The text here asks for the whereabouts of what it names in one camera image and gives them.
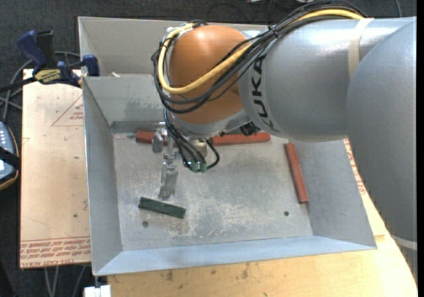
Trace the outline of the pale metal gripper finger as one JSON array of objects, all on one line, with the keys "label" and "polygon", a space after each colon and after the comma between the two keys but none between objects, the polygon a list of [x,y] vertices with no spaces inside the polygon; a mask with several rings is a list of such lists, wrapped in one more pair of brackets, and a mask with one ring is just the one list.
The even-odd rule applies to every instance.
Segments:
[{"label": "pale metal gripper finger", "polygon": [[152,138],[152,150],[154,153],[161,153],[167,141],[168,131],[166,128],[157,128]]},{"label": "pale metal gripper finger", "polygon": [[178,170],[176,160],[168,158],[164,161],[161,174],[161,186],[158,197],[161,200],[168,200],[176,192],[178,181]]}]

